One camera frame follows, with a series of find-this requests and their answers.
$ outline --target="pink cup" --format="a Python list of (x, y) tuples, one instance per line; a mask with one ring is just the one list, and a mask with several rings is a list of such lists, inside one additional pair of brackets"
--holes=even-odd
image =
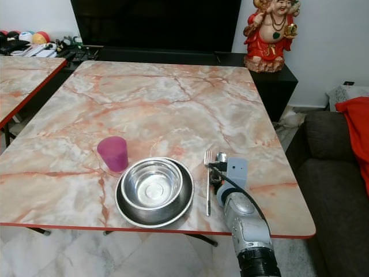
[(120, 172), (127, 168), (127, 142), (124, 138), (104, 138), (97, 145), (97, 151), (111, 171)]

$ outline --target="metal bowl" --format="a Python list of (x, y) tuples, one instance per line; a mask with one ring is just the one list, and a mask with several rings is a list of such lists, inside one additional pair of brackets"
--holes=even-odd
[(126, 171), (121, 191), (132, 207), (158, 210), (177, 199), (182, 182), (182, 175), (175, 164), (163, 158), (148, 158)]
[(115, 203), (121, 215), (131, 224), (142, 228), (159, 228), (178, 220), (190, 208), (194, 197), (194, 182), (190, 171), (180, 162), (165, 158), (174, 163), (182, 176), (182, 189), (178, 197), (169, 205), (160, 209), (137, 209), (130, 205), (121, 193), (122, 176), (115, 191)]

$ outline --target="metal fork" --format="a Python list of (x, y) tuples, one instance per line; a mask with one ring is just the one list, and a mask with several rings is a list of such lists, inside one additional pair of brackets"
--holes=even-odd
[(206, 215), (210, 216), (210, 168), (208, 164), (212, 161), (212, 152), (206, 151), (204, 155), (204, 165), (207, 168), (207, 187), (206, 187)]

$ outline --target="red statue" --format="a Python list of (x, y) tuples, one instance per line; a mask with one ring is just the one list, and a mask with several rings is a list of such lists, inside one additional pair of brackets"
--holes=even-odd
[(248, 18), (245, 66), (255, 72), (276, 72), (284, 66), (283, 50), (290, 51), (297, 35), (293, 17), (300, 13), (298, 0), (254, 0), (257, 12)]

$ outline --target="red cloth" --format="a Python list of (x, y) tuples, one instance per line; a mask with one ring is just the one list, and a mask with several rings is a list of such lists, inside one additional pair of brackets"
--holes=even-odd
[[(254, 18), (258, 13), (252, 14), (248, 18), (248, 24), (251, 25), (254, 22)], [(287, 15), (287, 25), (291, 25), (293, 23), (293, 16)], [(283, 57), (283, 50), (290, 51), (292, 39), (282, 38), (279, 42), (274, 44), (264, 42), (260, 37), (260, 27), (256, 29), (249, 37), (247, 37), (244, 44), (247, 44), (247, 56), (252, 58), (253, 56), (261, 57), (266, 61), (274, 61), (277, 57)], [(269, 48), (273, 46), (275, 50), (275, 54)]]
[(337, 103), (336, 109), (346, 117), (352, 150), (359, 163), (369, 196), (369, 97), (358, 97)]

